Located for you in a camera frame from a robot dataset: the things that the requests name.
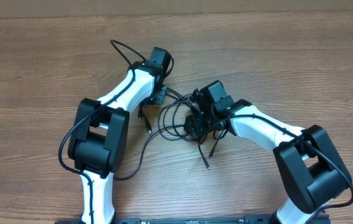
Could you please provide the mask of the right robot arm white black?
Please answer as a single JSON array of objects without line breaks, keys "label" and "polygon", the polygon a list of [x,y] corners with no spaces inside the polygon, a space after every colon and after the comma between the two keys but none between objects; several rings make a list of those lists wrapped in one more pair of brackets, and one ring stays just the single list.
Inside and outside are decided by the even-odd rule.
[{"label": "right robot arm white black", "polygon": [[285,204],[271,215],[245,216],[252,223],[329,223],[324,211],[331,200],[351,190],[352,178],[325,129],[291,126],[262,113],[251,102],[234,101],[220,81],[195,89],[190,100],[197,110],[186,117],[184,129],[198,144],[209,133],[226,133],[249,139],[275,158],[288,195]]}]

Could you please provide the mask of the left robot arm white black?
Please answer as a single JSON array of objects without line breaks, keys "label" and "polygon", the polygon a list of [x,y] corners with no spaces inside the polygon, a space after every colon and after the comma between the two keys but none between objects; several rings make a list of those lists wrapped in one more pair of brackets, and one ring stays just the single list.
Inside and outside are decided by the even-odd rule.
[{"label": "left robot arm white black", "polygon": [[172,56],[154,48],[149,59],[129,66],[125,79],[107,95],[80,101],[68,157],[83,183],[84,210],[78,223],[111,223],[114,173],[126,151],[129,116],[144,104],[160,105]]}]

